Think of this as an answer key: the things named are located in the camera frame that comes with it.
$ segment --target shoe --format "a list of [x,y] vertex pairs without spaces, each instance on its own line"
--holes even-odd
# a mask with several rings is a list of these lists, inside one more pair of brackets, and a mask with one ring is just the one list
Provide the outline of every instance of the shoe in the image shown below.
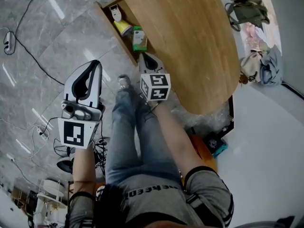
[[127,75],[120,75],[118,77],[118,87],[119,90],[128,89],[130,87],[131,81]]

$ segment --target jeans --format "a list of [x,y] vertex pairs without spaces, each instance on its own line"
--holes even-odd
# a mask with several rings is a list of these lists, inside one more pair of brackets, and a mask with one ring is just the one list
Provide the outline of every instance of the jeans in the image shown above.
[[[140,140],[141,158],[135,149],[134,131]],[[112,112],[112,135],[105,163],[107,184],[146,174],[181,182],[181,176],[150,107],[129,88],[117,93]]]

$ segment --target gray tile floor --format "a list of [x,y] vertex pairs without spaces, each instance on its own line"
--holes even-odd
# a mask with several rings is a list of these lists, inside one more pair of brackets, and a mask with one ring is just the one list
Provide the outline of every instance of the gray tile floor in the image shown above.
[[[29,1],[0,0],[0,27],[14,31]],[[101,61],[104,70],[102,101],[106,106],[103,135],[110,136],[116,78],[123,73],[135,77],[138,72],[95,13],[94,1],[106,3],[109,0],[34,0],[19,27],[18,37],[46,71],[60,82],[83,63],[93,59]],[[5,33],[1,30],[0,38],[4,38]],[[63,87],[47,77],[19,44],[12,56],[5,55],[0,48],[0,64],[1,119],[27,129],[33,124],[45,125],[51,117],[61,115]],[[198,116],[187,113],[174,93],[169,102],[181,123],[186,128],[196,126],[201,135],[228,124],[227,104],[211,115]],[[33,150],[32,130],[24,131],[0,121],[0,181],[24,191],[35,190],[7,158],[9,153],[33,183],[52,178],[66,185],[72,176],[57,168],[59,156],[53,151],[53,141],[59,138],[56,120],[51,122],[48,143],[32,159],[26,160],[31,155],[24,148]],[[33,139],[36,152],[44,142],[36,130]],[[100,170],[96,170],[96,174],[102,176]]]

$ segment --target gray t-shirt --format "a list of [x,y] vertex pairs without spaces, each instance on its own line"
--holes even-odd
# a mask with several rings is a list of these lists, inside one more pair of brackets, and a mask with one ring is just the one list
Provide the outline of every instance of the gray t-shirt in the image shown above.
[[[227,227],[232,218],[231,193],[219,176],[205,166],[187,174],[186,191],[174,181],[144,174],[131,176],[119,186],[124,189],[123,205],[129,209],[126,223],[131,227],[142,227],[158,220]],[[69,226],[85,227],[84,224],[90,223],[93,204],[89,197],[74,198],[69,210]]]

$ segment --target wooden table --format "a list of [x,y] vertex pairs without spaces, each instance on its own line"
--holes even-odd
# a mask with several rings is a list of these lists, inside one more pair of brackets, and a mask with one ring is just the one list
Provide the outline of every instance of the wooden table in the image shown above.
[[125,1],[188,112],[212,113],[231,97],[240,63],[221,0]]

